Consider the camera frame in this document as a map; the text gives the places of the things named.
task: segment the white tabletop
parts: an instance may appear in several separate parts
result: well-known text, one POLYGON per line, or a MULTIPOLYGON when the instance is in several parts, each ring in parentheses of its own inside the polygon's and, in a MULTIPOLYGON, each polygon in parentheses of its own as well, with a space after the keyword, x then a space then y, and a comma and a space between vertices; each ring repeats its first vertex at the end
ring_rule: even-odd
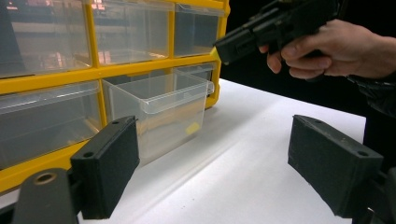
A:
POLYGON ((226 80, 188 143, 135 171, 120 202, 97 224, 350 224, 335 217, 288 165, 295 114, 323 120, 361 142, 365 118, 226 80))

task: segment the dark background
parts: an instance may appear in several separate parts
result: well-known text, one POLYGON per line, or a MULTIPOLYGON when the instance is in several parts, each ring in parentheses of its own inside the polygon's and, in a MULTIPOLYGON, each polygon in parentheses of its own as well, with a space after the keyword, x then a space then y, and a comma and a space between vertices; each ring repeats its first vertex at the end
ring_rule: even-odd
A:
MULTIPOLYGON (((270 0, 230 0, 231 14, 227 32, 237 28, 257 14, 270 0)), ((380 35, 396 36, 394 0, 349 0, 344 20, 364 25, 380 35)), ((266 65, 266 55, 258 51, 235 63, 223 65, 220 77, 255 89, 289 98, 323 105, 366 117, 363 144, 386 157, 384 170, 396 166, 396 119, 391 119, 367 105, 357 86, 344 77, 325 77, 319 82, 307 82, 289 75, 284 67, 273 74, 266 65)))

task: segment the transparent plastic bin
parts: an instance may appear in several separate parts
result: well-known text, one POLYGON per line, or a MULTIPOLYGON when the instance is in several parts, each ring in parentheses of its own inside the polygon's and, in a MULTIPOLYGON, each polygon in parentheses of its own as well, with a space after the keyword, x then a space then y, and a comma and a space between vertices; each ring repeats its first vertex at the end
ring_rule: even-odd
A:
POLYGON ((104 82, 107 118, 137 117, 140 166, 193 138, 201 129, 213 83, 170 74, 114 85, 104 82))
POLYGON ((100 64, 136 63, 169 56, 169 12, 164 1, 92 4, 100 64))
POLYGON ((210 81, 215 67, 215 63, 200 63, 176 67, 173 71, 175 74, 190 74, 210 81))
POLYGON ((0 169, 93 137, 98 81, 0 96, 0 169))
POLYGON ((209 53, 223 15, 221 9, 176 4, 175 57, 209 53))
POLYGON ((92 66, 82 0, 12 3, 0 5, 0 78, 92 66))

